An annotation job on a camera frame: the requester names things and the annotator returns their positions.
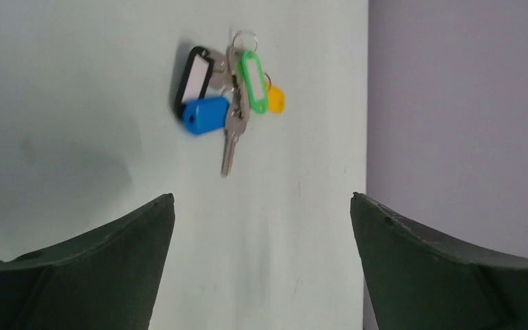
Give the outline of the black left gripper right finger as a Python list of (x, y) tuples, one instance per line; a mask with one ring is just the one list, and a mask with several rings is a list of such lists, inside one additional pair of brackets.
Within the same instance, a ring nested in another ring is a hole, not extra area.
[(456, 239), (358, 192), (350, 214), (380, 329), (528, 329), (528, 258)]

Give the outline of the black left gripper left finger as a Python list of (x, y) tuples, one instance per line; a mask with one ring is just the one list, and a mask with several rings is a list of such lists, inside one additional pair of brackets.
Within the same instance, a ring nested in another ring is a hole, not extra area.
[(72, 239), (0, 261), (0, 329), (148, 329), (175, 225), (164, 194)]

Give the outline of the green key tag with key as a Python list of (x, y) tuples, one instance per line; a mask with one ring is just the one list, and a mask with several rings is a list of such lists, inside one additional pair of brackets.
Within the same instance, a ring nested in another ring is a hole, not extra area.
[[(237, 41), (244, 35), (251, 36), (254, 48), (239, 47)], [(268, 110), (268, 94), (258, 49), (256, 34), (250, 30), (240, 30), (232, 37), (227, 51), (226, 73), (232, 79), (232, 101), (225, 118), (225, 149), (221, 175), (227, 177), (232, 170), (234, 151), (239, 138), (245, 133), (251, 113), (264, 113)]]

